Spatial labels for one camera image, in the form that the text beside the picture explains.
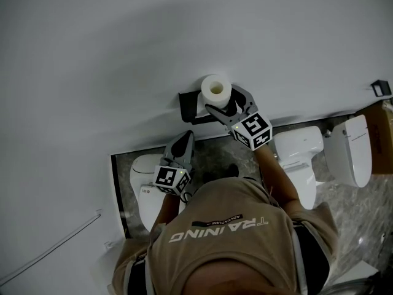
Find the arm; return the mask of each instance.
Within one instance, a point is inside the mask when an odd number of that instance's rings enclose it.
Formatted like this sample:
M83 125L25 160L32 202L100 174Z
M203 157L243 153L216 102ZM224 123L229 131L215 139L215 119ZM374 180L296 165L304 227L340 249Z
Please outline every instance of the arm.
M171 195L171 194L165 195L161 210L157 216L157 219L154 222L154 225L150 233L154 231L154 228L157 226L157 224L161 224L161 223L169 224L176 216L178 216L179 204L180 204L180 196Z
M267 191L277 200L288 214L303 209L296 188L287 174L278 164L267 144L254 151L255 158L263 175Z

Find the person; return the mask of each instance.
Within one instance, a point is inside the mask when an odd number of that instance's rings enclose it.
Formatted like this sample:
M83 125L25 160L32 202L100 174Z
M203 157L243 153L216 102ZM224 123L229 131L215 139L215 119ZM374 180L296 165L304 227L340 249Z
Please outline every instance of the person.
M304 209L267 144L254 154L265 187L237 177L211 181L179 215L179 197L166 195L150 243L126 240L112 281L118 295L140 294L139 287L185 295L321 290L337 258L329 206ZM145 255L141 275L135 264Z

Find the toilet paper holder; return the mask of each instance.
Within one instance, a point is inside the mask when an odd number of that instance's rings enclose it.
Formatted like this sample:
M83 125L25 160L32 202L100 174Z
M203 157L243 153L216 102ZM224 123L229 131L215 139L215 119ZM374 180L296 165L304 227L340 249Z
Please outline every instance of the toilet paper holder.
M206 124L217 121L212 115L197 117L198 95L201 90L179 93L180 112L184 122L191 122L193 125Z

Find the beige t-shirt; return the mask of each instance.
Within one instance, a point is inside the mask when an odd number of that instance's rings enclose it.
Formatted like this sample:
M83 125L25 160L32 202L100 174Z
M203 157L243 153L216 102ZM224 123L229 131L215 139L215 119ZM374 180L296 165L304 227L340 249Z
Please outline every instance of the beige t-shirt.
M298 291L292 220L304 222L327 254L337 256L337 228L326 204L287 215L257 182L225 178L205 184L147 250L157 294L180 294L206 262L233 259L278 288Z

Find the gray marble wall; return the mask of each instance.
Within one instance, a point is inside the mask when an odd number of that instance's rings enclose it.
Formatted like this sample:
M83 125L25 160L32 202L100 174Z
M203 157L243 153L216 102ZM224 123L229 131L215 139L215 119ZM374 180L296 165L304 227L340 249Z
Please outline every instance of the gray marble wall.
M324 133L327 128L345 121L346 117L318 120L273 129L273 133L316 125ZM128 230L132 237L146 238L148 232L141 223L137 202L130 185L131 164L138 156L162 153L163 148L116 155L120 192ZM231 137L197 141L193 166L196 169L192 187L202 185L204 172L222 176L225 169L235 163L240 177L250 176L260 181L259 168L253 153ZM316 205L326 201L330 205L340 233L340 257L333 281L359 260L384 270L393 250L393 175L373 175L364 188L351 187L335 182L329 173L324 153L313 158L313 170L318 181ZM384 242L381 236L386 234Z

